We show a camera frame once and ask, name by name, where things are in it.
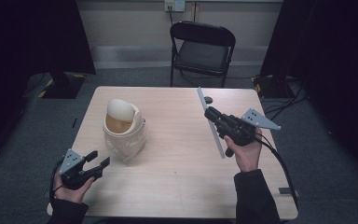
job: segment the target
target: hand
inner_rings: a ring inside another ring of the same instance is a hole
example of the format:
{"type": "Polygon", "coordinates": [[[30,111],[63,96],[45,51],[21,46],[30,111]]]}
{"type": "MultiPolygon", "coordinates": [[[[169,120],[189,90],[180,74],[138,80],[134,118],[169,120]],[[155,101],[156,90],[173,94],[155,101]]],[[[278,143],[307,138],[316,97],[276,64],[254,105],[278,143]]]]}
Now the hand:
{"type": "Polygon", "coordinates": [[[91,177],[80,189],[72,190],[67,189],[65,186],[62,185],[61,176],[56,173],[54,176],[56,188],[55,197],[56,199],[66,200],[72,203],[83,203],[83,197],[86,194],[87,190],[91,187],[94,180],[95,177],[91,177]]]}
{"type": "MultiPolygon", "coordinates": [[[[255,132],[255,137],[261,140],[261,129],[256,128],[255,132]]],[[[234,152],[235,159],[241,171],[250,172],[258,169],[258,160],[261,152],[261,144],[259,142],[254,140],[249,145],[240,147],[228,136],[225,136],[225,141],[227,146],[234,152]]]]}

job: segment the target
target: sleeve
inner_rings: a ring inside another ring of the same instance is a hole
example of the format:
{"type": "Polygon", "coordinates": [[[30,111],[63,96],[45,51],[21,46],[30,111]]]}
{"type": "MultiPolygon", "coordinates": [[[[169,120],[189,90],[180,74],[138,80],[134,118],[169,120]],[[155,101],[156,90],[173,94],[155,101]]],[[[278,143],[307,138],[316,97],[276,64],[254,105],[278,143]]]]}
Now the sleeve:
{"type": "Polygon", "coordinates": [[[274,199],[261,170],[234,176],[237,191],[237,224],[281,223],[274,199]]]}
{"type": "Polygon", "coordinates": [[[54,201],[53,214],[48,224],[81,224],[89,207],[84,203],[72,203],[56,199],[54,201]]]}

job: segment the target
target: black folding chair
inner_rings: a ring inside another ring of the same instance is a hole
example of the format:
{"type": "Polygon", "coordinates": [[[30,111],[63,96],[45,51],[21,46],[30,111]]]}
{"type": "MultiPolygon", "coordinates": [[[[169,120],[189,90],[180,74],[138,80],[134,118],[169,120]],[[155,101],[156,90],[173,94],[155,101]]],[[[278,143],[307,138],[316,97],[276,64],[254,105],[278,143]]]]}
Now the black folding chair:
{"type": "Polygon", "coordinates": [[[180,71],[221,77],[225,87],[235,36],[228,29],[193,21],[179,21],[170,30],[172,40],[171,86],[173,68],[180,71]]]}

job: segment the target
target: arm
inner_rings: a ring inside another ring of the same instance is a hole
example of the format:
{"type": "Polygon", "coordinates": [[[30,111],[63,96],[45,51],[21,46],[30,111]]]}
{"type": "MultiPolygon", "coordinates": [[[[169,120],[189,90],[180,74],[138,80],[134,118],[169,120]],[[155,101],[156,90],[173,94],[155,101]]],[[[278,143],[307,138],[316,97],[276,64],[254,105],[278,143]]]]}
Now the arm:
{"type": "Polygon", "coordinates": [[[83,197],[91,187],[94,177],[90,178],[80,189],[71,190],[62,185],[59,174],[54,176],[55,201],[51,205],[53,214],[48,224],[80,224],[89,207],[83,202],[83,197]]]}
{"type": "MultiPolygon", "coordinates": [[[[256,137],[261,140],[261,130],[256,128],[256,137]]],[[[280,223],[274,199],[269,192],[263,173],[258,169],[261,144],[257,141],[240,147],[225,136],[227,146],[235,154],[241,170],[234,176],[237,191],[237,223],[280,223]]]]}

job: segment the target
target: wooden table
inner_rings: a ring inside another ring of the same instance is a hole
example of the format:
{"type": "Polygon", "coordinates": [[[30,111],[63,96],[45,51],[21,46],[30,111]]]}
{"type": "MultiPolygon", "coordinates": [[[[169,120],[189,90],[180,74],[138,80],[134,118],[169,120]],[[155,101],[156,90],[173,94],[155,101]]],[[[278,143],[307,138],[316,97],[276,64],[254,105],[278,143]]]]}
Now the wooden table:
{"type": "MultiPolygon", "coordinates": [[[[240,117],[250,107],[263,112],[253,90],[202,91],[222,113],[240,117]]],[[[99,87],[73,145],[83,156],[99,151],[85,170],[111,156],[103,137],[110,99],[122,99],[140,109],[148,126],[147,142],[130,161],[114,162],[103,170],[103,178],[84,199],[89,205],[87,216],[235,218],[233,176],[239,168],[234,158],[221,159],[195,88],[99,87]]],[[[270,131],[263,134],[274,145],[270,131]]],[[[259,166],[281,219],[295,218],[292,197],[278,190],[288,187],[282,167],[267,148],[262,149],[259,166]]]]}

